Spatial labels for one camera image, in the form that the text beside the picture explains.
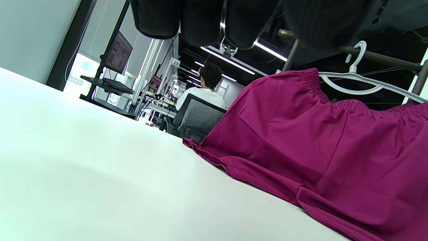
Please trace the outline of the person's left hand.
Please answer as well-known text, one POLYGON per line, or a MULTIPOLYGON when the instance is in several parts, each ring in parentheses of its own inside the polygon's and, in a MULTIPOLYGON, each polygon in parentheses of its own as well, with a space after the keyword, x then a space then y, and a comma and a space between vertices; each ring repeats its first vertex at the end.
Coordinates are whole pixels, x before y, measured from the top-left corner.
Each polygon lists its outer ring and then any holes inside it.
POLYGON ((350 44, 368 23, 381 21, 409 28, 427 23, 420 0, 130 0, 136 29, 155 39, 176 35, 189 45, 216 43, 223 33, 229 43, 253 47, 277 10, 286 29, 304 46, 336 50, 350 44))

